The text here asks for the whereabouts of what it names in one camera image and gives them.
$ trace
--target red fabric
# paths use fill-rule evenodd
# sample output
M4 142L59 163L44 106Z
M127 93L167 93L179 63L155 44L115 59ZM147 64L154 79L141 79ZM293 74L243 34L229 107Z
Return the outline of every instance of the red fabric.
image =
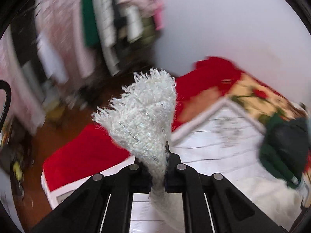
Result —
M53 191L68 183L104 171L121 163L129 152L112 143L108 132L89 124L43 163L45 179Z
M209 57L196 62L194 66L195 70L176 78L177 103L173 131L182 125L178 116L183 110L183 102L214 86L218 87L223 96L241 78L242 71L232 62L222 58Z

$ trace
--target white wall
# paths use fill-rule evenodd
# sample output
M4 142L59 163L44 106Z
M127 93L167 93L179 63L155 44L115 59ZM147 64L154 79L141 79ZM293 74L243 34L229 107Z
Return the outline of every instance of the white wall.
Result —
M177 75L221 56L311 107L311 36L285 0L165 0L158 67Z

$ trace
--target dark green cloth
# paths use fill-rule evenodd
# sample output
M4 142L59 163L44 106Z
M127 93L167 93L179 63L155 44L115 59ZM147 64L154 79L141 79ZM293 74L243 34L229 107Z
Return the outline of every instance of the dark green cloth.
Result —
M88 47L98 46L100 39L98 36L92 0L81 0L81 9L84 44Z
M275 113L266 125L266 134L262 146L260 148L259 159L265 169L270 172L274 177L283 179L287 182L287 185L291 188L296 188L301 180L301 173L293 174L293 168L290 170L285 164L285 160L280 156L277 148L271 146L270 134L273 129L286 123L278 113Z

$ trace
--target brown floor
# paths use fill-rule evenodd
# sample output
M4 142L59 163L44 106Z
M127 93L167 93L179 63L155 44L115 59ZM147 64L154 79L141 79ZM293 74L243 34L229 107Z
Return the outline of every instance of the brown floor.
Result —
M132 74L123 76L106 87L102 93L103 106L108 104L112 96L118 97L122 93L122 85L131 83L133 83ZM25 232L28 232L51 211L40 182L44 160L55 150L74 139L87 124L91 123L92 112L90 108L83 111L72 109L66 113L61 127L57 128L46 122L38 129L32 140L35 163L33 167L24 172L24 199L21 202L15 199L16 210Z

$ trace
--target white knitted fabric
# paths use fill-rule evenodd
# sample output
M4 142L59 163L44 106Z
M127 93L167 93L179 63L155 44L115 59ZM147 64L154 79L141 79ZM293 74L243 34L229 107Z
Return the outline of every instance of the white knitted fabric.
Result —
M181 195L167 194L164 190L165 145L171 134L175 109L175 80L166 71L156 69L150 69L150 75L134 73L134 79L135 83L122 88L125 93L120 99L110 100L111 109L99 108L93 120L145 164L152 176L153 206L163 219L182 232Z

